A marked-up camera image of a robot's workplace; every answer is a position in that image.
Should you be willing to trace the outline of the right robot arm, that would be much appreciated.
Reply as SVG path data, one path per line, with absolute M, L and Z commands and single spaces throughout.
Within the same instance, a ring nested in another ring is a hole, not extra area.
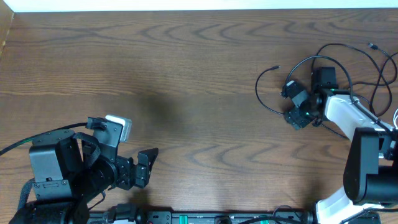
M 333 67 L 312 74 L 310 91 L 291 80 L 281 95 L 294 104 L 284 118 L 295 129 L 330 121 L 351 142 L 342 187 L 318 201 L 302 222 L 362 223 L 370 221 L 373 212 L 397 211 L 397 128 L 374 116 L 352 92 L 339 88 Z

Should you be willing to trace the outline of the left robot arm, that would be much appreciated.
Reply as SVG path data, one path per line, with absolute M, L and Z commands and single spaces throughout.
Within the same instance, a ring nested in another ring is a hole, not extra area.
M 106 190 L 148 183 L 157 148 L 138 153 L 138 161 L 118 155 L 127 141 L 132 122 L 107 115 L 84 123 L 92 135 L 74 132 L 72 126 L 54 129 L 30 139 L 34 173 L 21 190 L 11 223 L 87 223 L 88 203 Z

